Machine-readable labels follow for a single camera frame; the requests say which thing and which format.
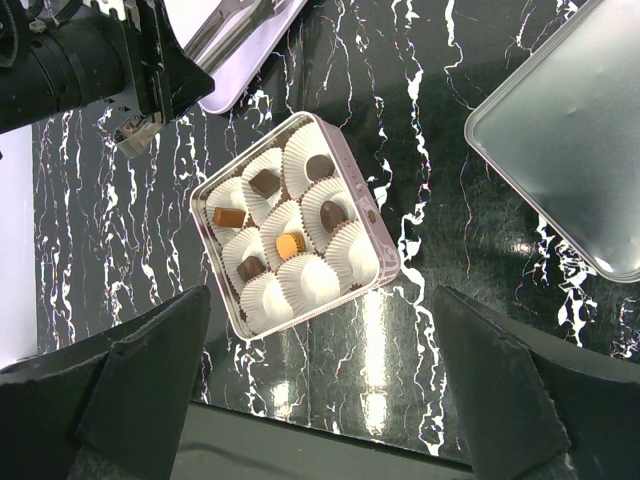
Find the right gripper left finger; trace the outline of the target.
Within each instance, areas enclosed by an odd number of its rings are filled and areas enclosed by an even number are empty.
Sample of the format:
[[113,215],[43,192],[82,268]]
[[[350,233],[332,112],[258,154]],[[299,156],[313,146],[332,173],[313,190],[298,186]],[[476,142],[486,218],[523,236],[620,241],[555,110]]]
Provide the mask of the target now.
[[4,479],[171,475],[210,315],[196,286],[1,371]]

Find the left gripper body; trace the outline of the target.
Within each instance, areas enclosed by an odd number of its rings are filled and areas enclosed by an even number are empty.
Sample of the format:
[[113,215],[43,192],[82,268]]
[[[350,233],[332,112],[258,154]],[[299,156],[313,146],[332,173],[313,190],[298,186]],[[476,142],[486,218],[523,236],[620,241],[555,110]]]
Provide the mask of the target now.
[[169,123],[214,91],[214,80],[180,46],[163,1],[91,1],[89,7],[119,63],[110,77],[121,88],[107,101]]

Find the metal tongs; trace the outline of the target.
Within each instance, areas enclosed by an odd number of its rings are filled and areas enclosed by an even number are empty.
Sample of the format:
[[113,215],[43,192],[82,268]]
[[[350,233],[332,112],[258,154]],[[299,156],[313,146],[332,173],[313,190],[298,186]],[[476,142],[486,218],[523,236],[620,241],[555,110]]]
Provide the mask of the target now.
[[221,1],[183,48],[205,73],[213,75],[267,20],[288,1]]

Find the round dark chocolate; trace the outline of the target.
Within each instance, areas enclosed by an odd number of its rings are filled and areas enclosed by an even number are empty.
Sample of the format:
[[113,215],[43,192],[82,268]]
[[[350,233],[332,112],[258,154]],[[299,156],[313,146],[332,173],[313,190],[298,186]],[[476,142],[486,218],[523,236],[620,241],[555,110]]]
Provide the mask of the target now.
[[307,160],[305,171],[309,181],[316,182],[332,177],[335,173],[335,164],[330,157],[317,154]]
[[327,200],[320,207],[320,220],[324,230],[331,234],[340,224],[346,222],[348,217],[339,204]]

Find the orange caramel chocolate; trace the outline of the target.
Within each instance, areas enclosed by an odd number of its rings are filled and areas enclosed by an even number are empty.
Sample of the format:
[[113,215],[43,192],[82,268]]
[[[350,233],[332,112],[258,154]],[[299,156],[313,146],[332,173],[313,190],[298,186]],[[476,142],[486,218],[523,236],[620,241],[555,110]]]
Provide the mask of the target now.
[[276,250],[282,260],[307,251],[304,236],[299,232],[285,232],[276,239]]

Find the square dark chocolate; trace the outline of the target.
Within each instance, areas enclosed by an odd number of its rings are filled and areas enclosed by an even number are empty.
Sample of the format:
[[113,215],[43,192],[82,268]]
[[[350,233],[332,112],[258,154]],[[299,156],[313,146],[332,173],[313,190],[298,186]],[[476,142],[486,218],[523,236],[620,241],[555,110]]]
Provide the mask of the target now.
[[251,190],[263,199],[268,199],[280,189],[280,177],[271,170],[262,169],[249,180]]

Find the dark chocolate piece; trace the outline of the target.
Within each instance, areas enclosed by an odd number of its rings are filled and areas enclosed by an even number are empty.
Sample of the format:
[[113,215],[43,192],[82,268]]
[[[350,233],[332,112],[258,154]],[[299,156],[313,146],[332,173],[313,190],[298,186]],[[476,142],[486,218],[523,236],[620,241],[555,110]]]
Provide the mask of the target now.
[[241,209],[215,207],[212,222],[220,228],[241,228],[245,223],[246,212]]

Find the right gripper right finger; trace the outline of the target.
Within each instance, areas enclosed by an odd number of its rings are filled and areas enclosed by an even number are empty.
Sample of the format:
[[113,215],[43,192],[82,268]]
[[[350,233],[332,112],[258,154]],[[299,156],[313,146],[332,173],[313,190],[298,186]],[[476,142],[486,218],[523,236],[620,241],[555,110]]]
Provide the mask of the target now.
[[439,286],[433,318],[478,479],[636,479],[639,367]]

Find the silver tin lid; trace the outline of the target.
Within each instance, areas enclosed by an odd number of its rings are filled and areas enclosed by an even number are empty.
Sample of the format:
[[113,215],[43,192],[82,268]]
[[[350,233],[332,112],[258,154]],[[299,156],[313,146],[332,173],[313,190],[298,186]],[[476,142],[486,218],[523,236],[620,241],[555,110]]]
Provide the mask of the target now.
[[604,278],[639,278],[639,5],[589,1],[468,117],[466,141]]

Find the brown chocolate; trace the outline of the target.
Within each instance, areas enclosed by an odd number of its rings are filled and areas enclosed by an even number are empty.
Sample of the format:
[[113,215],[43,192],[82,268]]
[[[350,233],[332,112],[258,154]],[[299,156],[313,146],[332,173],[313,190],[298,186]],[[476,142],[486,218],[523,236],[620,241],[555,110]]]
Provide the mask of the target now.
[[247,256],[237,267],[236,272],[244,283],[261,275],[267,267],[261,259],[254,255]]

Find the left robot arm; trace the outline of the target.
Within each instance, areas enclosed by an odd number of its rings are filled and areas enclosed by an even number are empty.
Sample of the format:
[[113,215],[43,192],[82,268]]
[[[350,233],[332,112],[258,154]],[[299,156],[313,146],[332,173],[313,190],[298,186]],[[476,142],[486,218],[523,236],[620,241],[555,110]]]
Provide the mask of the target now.
[[214,89],[184,53],[162,1],[1,4],[4,133],[104,101],[161,125]]

